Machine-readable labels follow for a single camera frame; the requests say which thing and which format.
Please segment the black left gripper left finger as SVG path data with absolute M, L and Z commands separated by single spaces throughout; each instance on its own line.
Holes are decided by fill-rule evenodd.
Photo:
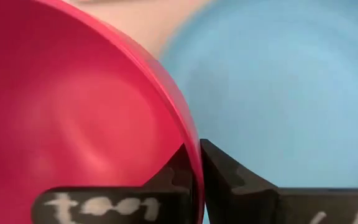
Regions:
M 151 193 L 143 199 L 145 221 L 153 224 L 194 224 L 195 178 L 184 145 L 144 187 Z

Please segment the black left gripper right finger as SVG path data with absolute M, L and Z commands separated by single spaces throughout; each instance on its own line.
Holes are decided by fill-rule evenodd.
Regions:
M 200 140 L 210 224 L 274 224 L 278 187 Z

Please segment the blue plate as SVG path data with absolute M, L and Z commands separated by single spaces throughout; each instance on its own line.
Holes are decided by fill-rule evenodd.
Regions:
M 278 187 L 274 224 L 358 224 L 358 0 L 214 0 L 161 61 L 200 138 Z

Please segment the red bowl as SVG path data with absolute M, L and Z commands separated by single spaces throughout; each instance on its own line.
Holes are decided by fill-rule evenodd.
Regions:
M 161 64 L 62 0 L 0 0 L 0 224 L 153 224 L 144 184 L 181 145 L 202 224 L 200 140 Z

